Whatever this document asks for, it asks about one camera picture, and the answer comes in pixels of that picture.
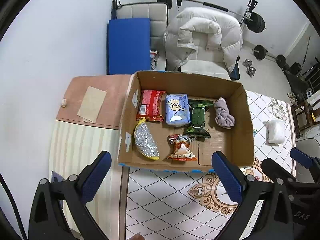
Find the operator hand fingertip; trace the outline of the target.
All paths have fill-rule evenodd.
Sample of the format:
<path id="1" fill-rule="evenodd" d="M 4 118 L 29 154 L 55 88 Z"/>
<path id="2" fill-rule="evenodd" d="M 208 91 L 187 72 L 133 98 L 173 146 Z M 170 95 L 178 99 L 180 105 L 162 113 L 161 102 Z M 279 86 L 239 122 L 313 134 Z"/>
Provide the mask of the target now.
<path id="1" fill-rule="evenodd" d="M 140 233 L 137 233 L 134 236 L 132 236 L 130 240 L 145 240 L 145 238 Z"/>

